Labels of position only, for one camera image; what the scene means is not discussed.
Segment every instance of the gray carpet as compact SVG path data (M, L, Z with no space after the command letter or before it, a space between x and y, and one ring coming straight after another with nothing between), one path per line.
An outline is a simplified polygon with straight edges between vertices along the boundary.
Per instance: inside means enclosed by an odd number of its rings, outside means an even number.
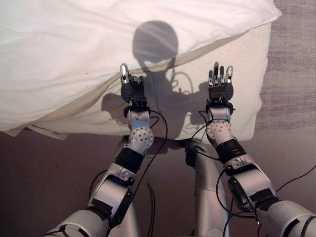
M268 68L256 131L311 128L316 123L316 1L276 0Z

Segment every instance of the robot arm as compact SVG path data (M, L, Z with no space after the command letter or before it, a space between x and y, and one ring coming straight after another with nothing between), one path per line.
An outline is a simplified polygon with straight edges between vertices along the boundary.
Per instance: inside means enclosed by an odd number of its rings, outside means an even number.
M294 202L279 199L269 178L231 134L229 122L233 106L228 100L233 95L233 68L228 67L224 78L224 68L220 68L218 77L218 67L216 63L214 74L212 71L209 74L206 131L230 177L228 186L238 208L243 212L255 212L271 236L314 237L316 215Z
M130 126L128 143L110 165L94 190L85 210L79 210L44 236L104 237L120 224L132 201L132 186L154 136L149 125L150 108L144 96L142 79L131 77L121 65L122 98L130 103L124 110Z

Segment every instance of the black cable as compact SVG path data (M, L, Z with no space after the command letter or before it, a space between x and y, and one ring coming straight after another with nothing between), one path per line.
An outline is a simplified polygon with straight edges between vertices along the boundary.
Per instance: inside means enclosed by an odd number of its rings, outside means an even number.
M154 190L150 187L149 183L147 183L147 187L150 191L151 196L151 219L150 219L150 226L148 230L147 237L153 237L154 234L154 225L155 225L155 214L156 214L156 197Z
M102 170L102 171L101 171L100 173L98 173L98 174L94 177L94 179L92 180L91 185L90 185L90 188L89 188L89 198L90 198L91 195L92 195L92 189L93 189L94 182L97 180L97 178L98 178L101 174L103 174L103 173L105 173L105 172L107 172L107 169Z
M258 230L257 230L257 237L260 237L260 230L261 230L262 224L259 224Z
M238 215L236 213L232 213L231 211L229 211L223 204L222 202L220 201L219 199L219 196L218 196L218 185L219 185L219 181L221 180L221 177L223 176L225 170L223 170L220 175L218 176L218 179L217 179L217 182L216 182L216 197L217 197L217 200L219 202L219 204L222 206L222 208L227 211L229 214L231 214L232 216L237 216L237 217L240 217L240 218L246 218L246 219L257 219L257 217L255 216L242 216L242 215Z
M66 233L66 225L62 225L60 228L59 228L59 230L57 230L57 231L52 231L52 232L48 232L48 233L46 233L46 234L44 234L44 235L42 235L43 237L44 236L49 236L49 235L53 235L53 234L55 234L55 233L63 233L63 235L65 236L65 237L69 237L69 235Z
M295 178L295 179L291 179L290 181L286 182L286 183L283 184L281 187L279 187L279 189L278 189L276 192L280 191L285 185L288 185L289 183L293 182L294 180L300 179L300 178L304 177L305 175L309 174L313 169L315 169L315 167L316 167L316 165L314 165L314 167L311 168L311 169L310 169L308 172L306 172L305 174L303 174L303 175L301 175L301 176L299 176L299 177L297 177L297 178Z
M231 207L230 207L230 212L232 212L233 210L233 203L234 203L234 198L232 197L232 201L231 201ZM223 237L225 237L225 233L226 233L226 228L228 226L229 220L232 218L233 216L231 214L228 215L227 221L224 225L224 230L223 230Z
M198 113L199 113L199 115L201 115L202 118L204 119L205 124L207 124L207 120L206 120L206 118L204 117L204 115L202 114L202 113L206 113L206 112L205 112L205 111L199 111Z
M158 116L151 116L150 118L151 118L151 119L152 119L152 118L157 118L157 120L153 123L153 125L150 126L150 129L151 129L153 126L155 126L155 125L158 123L159 117L158 117Z
M203 156L205 156L205 157L208 157L208 158L210 158L210 159L214 159L214 160L219 161L219 159L214 158L214 157L210 157L210 156L208 156L207 154L204 154L204 153L202 153L202 152L197 151L197 153L199 153L199 154L201 154L201 155L203 155Z
M197 135L198 134L198 132L200 132L203 128L205 128L207 126L207 124L205 124L203 127L201 127L198 131L196 131L194 134L193 134L193 136L191 137L191 139L193 139L194 138L194 136L195 135Z
M144 173L142 174L142 177L140 178L140 180L139 180L139 182L138 182L138 184L137 184L137 187L136 187L136 189L135 189L135 192L134 192L134 195L133 195L133 198L132 198L131 202L134 200L134 198L135 198L135 196L136 196L136 193L137 193L137 191L138 191L138 188L139 188L139 186L140 186L140 184L141 184L141 182L142 182L142 180L143 180L143 178L144 178L144 176L145 176L145 174L146 174L148 168L149 168L150 165L153 163L154 159L156 158L156 156L158 155L158 153L160 152L160 150L162 149L162 147L163 147L164 144L166 143L167 137L168 137L168 125L167 125L167 121L166 121L166 119L164 118L164 116L163 116L162 114L156 112L156 111L153 111L153 110L151 110L151 112L154 112L154 113L156 113L156 114L158 114L158 115L160 115L160 116L162 117L162 119L163 119L163 121L164 121L164 123L165 123L165 125L166 125L166 135L165 135L165 138L164 138L164 140L163 140L161 146L159 147L158 151L155 153L155 155L154 155L154 157L152 158L152 160L148 163L148 165L147 165L147 167L146 167Z

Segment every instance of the white pillow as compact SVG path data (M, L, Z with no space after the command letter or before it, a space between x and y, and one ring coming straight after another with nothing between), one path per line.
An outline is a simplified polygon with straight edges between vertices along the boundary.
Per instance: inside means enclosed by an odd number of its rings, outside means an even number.
M122 63L158 63L280 14L272 0L1 1L0 130L68 104Z

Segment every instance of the bed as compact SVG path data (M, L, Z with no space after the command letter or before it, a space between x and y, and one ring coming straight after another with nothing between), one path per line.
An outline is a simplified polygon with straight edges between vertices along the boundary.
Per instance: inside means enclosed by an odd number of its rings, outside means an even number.
M281 14L271 0L12 0L0 11L1 131L129 134L118 74L127 63L144 76L168 137L188 138L203 125L198 111L219 61L234 66L233 133L253 135L270 23ZM163 123L154 134L164 136Z

